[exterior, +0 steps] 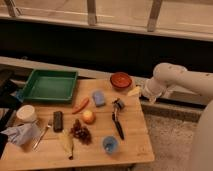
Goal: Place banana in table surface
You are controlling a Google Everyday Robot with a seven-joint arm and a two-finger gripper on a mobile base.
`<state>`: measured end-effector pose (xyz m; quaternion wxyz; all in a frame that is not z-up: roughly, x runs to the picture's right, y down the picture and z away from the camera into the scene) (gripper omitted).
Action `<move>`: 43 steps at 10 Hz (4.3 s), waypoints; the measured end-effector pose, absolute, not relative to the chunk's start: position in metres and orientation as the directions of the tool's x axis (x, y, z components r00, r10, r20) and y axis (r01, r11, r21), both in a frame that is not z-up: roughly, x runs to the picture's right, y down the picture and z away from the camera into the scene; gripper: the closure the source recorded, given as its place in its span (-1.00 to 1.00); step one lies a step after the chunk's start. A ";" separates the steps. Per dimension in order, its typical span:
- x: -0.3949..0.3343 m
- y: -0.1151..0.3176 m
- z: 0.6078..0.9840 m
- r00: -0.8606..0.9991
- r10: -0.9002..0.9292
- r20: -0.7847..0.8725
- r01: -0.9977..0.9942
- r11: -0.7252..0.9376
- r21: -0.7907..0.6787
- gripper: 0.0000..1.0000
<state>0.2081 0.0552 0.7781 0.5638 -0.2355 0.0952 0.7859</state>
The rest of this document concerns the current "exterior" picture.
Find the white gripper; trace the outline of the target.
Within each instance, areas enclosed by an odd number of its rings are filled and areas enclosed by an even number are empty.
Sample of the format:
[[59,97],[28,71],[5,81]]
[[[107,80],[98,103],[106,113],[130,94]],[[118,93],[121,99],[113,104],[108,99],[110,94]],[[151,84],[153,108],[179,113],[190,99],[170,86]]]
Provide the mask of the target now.
[[[155,78],[147,79],[142,88],[142,95],[146,97],[151,104],[154,104],[156,100],[165,92],[166,86],[156,80]],[[141,94],[141,87],[136,86],[127,93],[128,97],[139,96]]]

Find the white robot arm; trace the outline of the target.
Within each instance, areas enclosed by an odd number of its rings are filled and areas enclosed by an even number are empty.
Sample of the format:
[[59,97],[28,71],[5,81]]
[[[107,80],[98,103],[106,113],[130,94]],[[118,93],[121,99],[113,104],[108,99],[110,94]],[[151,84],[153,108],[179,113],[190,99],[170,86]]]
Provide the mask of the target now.
[[189,71],[181,65],[159,63],[153,69],[153,76],[139,89],[130,90],[128,95],[142,95],[153,104],[173,85],[210,99],[198,121],[186,171],[213,171],[213,73]]

